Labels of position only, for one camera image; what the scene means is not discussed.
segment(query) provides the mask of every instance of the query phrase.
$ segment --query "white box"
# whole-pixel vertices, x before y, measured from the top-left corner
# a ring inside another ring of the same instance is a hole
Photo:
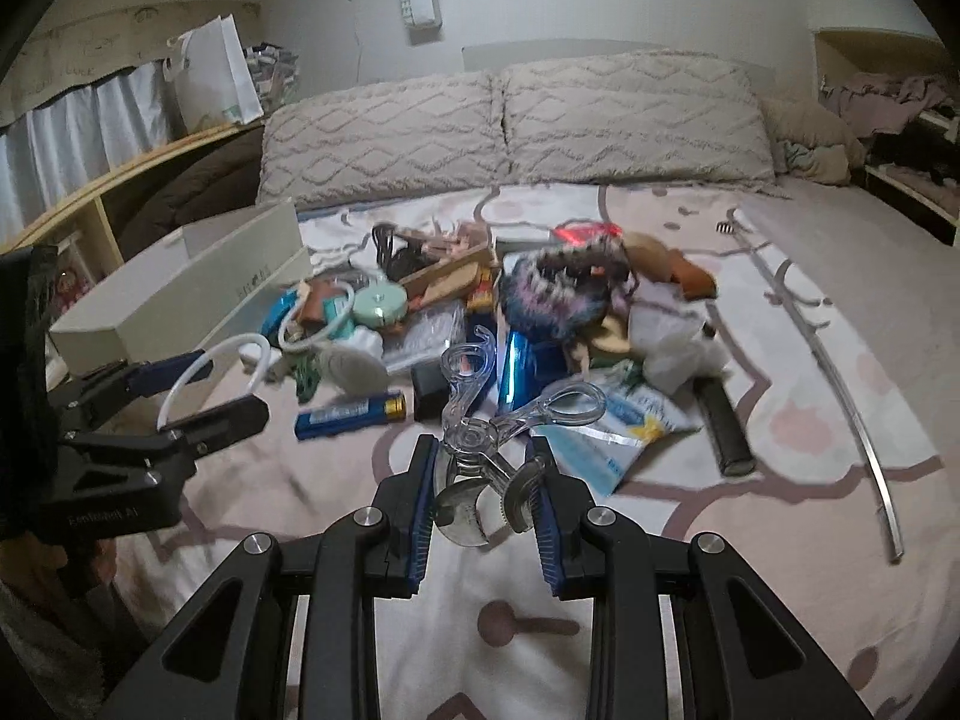
[[[71,373],[155,362],[257,331],[282,288],[309,276],[292,201],[175,230],[114,271],[50,329]]]

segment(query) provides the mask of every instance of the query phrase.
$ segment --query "white paper bag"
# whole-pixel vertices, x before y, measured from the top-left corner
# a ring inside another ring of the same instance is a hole
[[[167,45],[163,75],[173,81],[188,132],[263,116],[232,16],[218,16]]]

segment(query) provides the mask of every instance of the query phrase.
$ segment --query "transparent plastic scissors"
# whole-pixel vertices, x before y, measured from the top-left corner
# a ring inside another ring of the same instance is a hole
[[[470,418],[470,404],[496,368],[496,338],[483,326],[476,333],[478,343],[451,346],[440,358],[440,369],[450,382],[450,399],[440,419],[443,438],[435,465],[434,522],[460,546],[490,543],[477,514],[477,499],[488,487],[500,496],[512,531],[523,533],[533,525],[528,501],[543,469],[536,459],[515,469],[500,454],[501,446],[538,425],[589,425],[607,409],[597,386],[557,382],[513,412],[490,420]],[[568,401],[574,410],[560,409],[560,401]]]

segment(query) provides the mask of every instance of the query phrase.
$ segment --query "silver screw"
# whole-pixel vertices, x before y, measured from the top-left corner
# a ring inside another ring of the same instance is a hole
[[[262,555],[270,549],[274,540],[270,533],[251,533],[243,539],[243,549],[248,555]]]
[[[727,543],[723,541],[723,538],[717,536],[716,533],[700,533],[700,535],[697,536],[697,546],[709,555],[718,555],[723,552],[723,548],[727,546]]]
[[[616,522],[616,513],[613,512],[613,509],[608,509],[606,506],[594,506],[587,512],[587,519],[597,527],[604,528]]]
[[[365,506],[353,513],[353,521],[365,528],[376,525],[381,519],[383,519],[383,512],[376,506]]]

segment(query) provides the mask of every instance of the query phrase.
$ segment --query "patterned blanket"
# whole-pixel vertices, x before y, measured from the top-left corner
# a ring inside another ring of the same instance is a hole
[[[648,449],[604,503],[649,533],[681,539],[721,533],[875,716],[905,717],[960,634],[956,502],[928,437],[838,307],[774,242],[755,236],[776,278],[819,328],[877,446],[906,549],[900,565],[887,562],[875,493],[832,391],[749,257],[716,232],[717,221],[741,199],[735,191],[707,188],[505,187],[338,209],[301,223],[301,234],[317,265],[347,257],[371,265],[368,235],[378,221],[452,230],[461,220],[477,220],[495,235],[534,238],[560,224],[609,220],[657,235],[713,272],[719,296],[703,311],[731,352],[727,389],[758,471],[724,479],[701,431]],[[237,394],[245,378],[238,367],[231,370],[211,402]],[[420,433],[438,433],[408,421],[297,443],[293,383],[264,386],[259,394],[270,405],[270,424],[198,466],[186,485],[184,522],[122,541],[118,581],[147,625],[164,624],[247,533],[265,530],[286,539],[322,531],[367,505],[378,482],[405,469]],[[333,395],[321,386],[313,405]],[[493,413],[493,397],[484,413]],[[678,404],[699,419],[692,404],[682,398]],[[304,615],[301,600],[291,712]],[[454,546],[435,533],[419,596],[376,604],[383,717],[583,717],[590,615],[589,602],[551,597],[532,533],[516,536],[504,526],[482,549]],[[668,610],[664,635],[671,709],[679,717]]]

